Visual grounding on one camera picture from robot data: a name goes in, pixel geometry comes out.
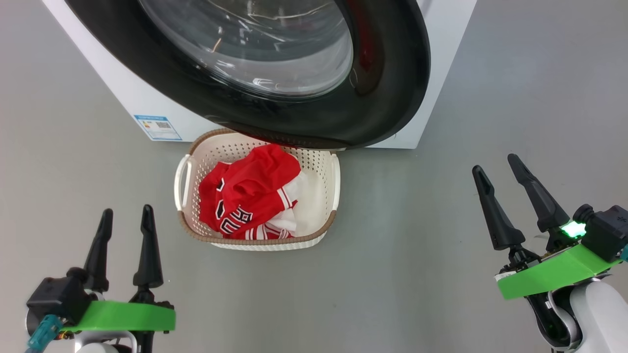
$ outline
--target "green mount bracket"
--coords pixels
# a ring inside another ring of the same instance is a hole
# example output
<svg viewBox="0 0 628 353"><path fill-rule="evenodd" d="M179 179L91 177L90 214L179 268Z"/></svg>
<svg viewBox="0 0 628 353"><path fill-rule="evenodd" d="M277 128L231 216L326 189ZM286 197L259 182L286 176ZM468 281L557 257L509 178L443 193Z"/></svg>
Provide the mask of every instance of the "green mount bracket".
<svg viewBox="0 0 628 353"><path fill-rule="evenodd" d="M597 276L619 264L607 263L584 245L578 244L547 261L497 281L504 299L557 290Z"/></svg>
<svg viewBox="0 0 628 353"><path fill-rule="evenodd" d="M173 331L175 311L156 305L93 301L78 325L62 331Z"/></svg>

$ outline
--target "washing machine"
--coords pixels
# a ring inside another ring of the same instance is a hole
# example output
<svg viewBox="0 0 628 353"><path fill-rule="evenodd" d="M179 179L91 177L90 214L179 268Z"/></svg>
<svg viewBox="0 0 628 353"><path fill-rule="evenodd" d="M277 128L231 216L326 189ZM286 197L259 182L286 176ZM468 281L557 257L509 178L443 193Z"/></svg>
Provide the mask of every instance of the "washing machine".
<svg viewBox="0 0 628 353"><path fill-rule="evenodd" d="M415 148L475 0L43 0L139 128Z"/></svg>

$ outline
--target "blue cable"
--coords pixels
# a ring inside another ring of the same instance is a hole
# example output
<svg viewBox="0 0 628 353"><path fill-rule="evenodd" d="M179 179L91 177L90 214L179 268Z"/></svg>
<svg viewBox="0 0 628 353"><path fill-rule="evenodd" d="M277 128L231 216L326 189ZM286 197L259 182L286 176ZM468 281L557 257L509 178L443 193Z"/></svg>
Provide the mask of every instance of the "blue cable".
<svg viewBox="0 0 628 353"><path fill-rule="evenodd" d="M619 255L619 258L623 261L628 262L628 245L622 250L622 253Z"/></svg>
<svg viewBox="0 0 628 353"><path fill-rule="evenodd" d="M25 353L42 353L57 337L62 327L63 322L56 315L46 315L28 340L28 349Z"/></svg>

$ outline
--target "brown basket rim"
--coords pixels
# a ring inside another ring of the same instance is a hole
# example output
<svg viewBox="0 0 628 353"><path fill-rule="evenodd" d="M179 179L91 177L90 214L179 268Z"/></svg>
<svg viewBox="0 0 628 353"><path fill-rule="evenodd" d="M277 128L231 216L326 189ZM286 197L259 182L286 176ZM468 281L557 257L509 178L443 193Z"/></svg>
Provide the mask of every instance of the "brown basket rim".
<svg viewBox="0 0 628 353"><path fill-rule="evenodd" d="M218 135L223 135L223 134L237 134L237 132L230 129L218 129L218 130L212 130L205 134L202 134L198 139L196 139L196 141L192 143L192 145L190 146L190 152L188 152L188 154L193 155L194 151L196 151L198 146L201 143L203 143L203 141L205 141L206 139L214 137L214 136L218 136ZM219 238L219 237L203 236L199 233L196 233L190 227L188 222L185 220L185 214L183 213L183 211L178 211L178 213L179 213L179 221L181 222L181 225L183 226L185 231L194 239L202 241L202 242L209 242L212 244L227 244L227 245L240 245L240 246L282 245L282 244L292 244L296 242L310 241L326 233L326 231L329 229L329 227L332 226L332 223L334 219L336 218L336 210L332 210L329 213L329 217L327 217L327 221L325 222L323 227L321 227L316 232L309 234L307 236L287 238L287 239L245 240L245 239L224 239L224 238Z"/></svg>

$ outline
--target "gray concrete floor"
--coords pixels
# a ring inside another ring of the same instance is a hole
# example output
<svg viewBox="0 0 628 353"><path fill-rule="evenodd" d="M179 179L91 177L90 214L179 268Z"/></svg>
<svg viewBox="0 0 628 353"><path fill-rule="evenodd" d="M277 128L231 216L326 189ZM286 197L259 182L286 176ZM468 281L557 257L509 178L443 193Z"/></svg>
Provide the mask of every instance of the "gray concrete floor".
<svg viewBox="0 0 628 353"><path fill-rule="evenodd" d="M83 263L106 207L108 298L131 297L148 203L166 277L155 292L178 314L156 353L549 352L526 304L497 291L506 254L490 246L470 171L485 168L537 251L510 152L570 214L628 206L627 16L622 0L479 0L418 148L343 152L324 241L244 253L179 226L171 185L188 146L148 141L39 1L2 1L3 351L23 351L27 296ZM628 270L609 281L628 295Z"/></svg>

